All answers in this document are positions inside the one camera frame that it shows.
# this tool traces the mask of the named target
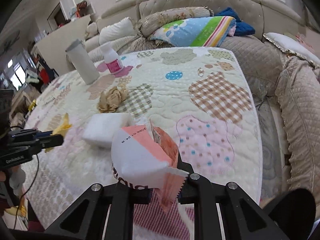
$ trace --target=blue towel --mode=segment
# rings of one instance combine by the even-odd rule
[[[231,16],[234,19],[236,19],[235,36],[245,36],[245,35],[252,35],[256,33],[256,30],[251,25],[241,21],[238,14],[231,7],[228,7],[223,11],[217,14],[214,14],[214,16]]]

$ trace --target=doorway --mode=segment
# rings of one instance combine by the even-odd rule
[[[60,24],[66,24],[66,18],[60,3],[58,3],[58,5],[53,9],[52,13],[49,15],[48,23],[52,31],[58,29]]]

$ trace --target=small plastic bottle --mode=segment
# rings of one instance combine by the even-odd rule
[[[110,42],[106,42],[105,44],[101,45],[100,49],[103,52],[104,62],[107,64],[110,73],[118,73],[124,68],[118,53],[116,53],[111,47]]]

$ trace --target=snack package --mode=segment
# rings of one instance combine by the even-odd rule
[[[177,169],[178,154],[170,136],[151,123],[123,127],[112,140],[113,174],[128,187],[155,188],[167,212],[188,176],[188,172]]]

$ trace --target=quilted bedspread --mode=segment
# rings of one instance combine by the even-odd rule
[[[238,183],[259,203],[262,179],[260,128],[252,95],[231,51],[219,48],[165,48],[122,56],[125,68],[115,75],[97,65],[100,78],[85,85],[77,71],[55,79],[37,100],[26,128],[53,130],[69,114],[72,127],[64,144],[39,153],[40,170],[28,198],[47,228],[90,185],[109,185],[110,152],[82,140],[86,123],[98,113],[103,90],[126,83],[127,99],[118,112],[136,124],[150,118],[179,146],[195,172],[219,184]],[[36,160],[23,164],[31,184]],[[136,205],[133,239],[190,239],[192,205],[175,203],[164,213],[155,196]]]

